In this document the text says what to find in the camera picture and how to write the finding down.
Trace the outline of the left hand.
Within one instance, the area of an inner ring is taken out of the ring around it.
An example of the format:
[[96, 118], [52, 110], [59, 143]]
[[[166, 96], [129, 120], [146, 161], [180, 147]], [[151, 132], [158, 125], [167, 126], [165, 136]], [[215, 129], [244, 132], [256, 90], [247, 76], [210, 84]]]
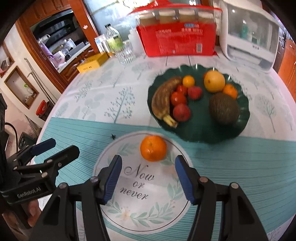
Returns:
[[28, 203], [28, 212], [28, 224], [34, 227], [42, 212], [38, 200], [33, 200]]

